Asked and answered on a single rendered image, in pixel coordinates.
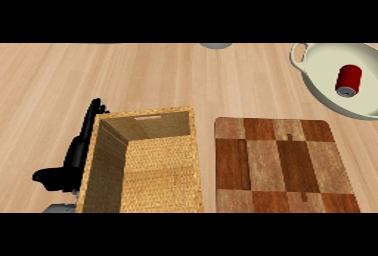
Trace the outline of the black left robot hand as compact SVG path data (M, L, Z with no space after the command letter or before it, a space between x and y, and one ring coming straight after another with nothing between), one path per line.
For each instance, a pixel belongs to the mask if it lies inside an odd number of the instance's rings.
M61 167L45 168L35 172L33 180L40 182L48 191L79 192L86 166L95 117L108 113L101 99L92 100L86 112L80 134L74 137Z

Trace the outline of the patchwork wooden cutting board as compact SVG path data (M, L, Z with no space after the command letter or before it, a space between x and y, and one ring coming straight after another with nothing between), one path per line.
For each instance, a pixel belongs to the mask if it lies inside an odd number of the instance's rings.
M221 212L361 211L325 121L221 117L215 133Z

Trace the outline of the cream white pot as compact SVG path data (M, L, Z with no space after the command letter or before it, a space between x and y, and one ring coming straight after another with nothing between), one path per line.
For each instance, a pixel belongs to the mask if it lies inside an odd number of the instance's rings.
M305 43L302 61L290 62L302 72L306 87L318 101L339 114L361 120L378 120L378 49L367 43ZM340 69L355 65L362 69L359 92L352 97L337 93Z

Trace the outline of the red can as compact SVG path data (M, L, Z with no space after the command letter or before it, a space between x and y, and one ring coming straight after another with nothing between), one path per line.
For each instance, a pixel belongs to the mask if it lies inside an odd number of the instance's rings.
M355 97L359 93L362 69L356 65L345 65L340 68L336 91L342 97Z

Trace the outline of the woven wicker basket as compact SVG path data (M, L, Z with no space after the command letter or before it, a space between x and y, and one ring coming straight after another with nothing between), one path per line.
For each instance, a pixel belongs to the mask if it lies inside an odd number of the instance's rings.
M203 210L194 108L100 115L76 211Z

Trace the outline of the grey round object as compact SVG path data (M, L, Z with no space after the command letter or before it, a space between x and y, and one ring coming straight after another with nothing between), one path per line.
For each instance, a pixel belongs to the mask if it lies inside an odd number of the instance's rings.
M232 45L232 43L200 43L200 44L201 46L213 50L225 49Z

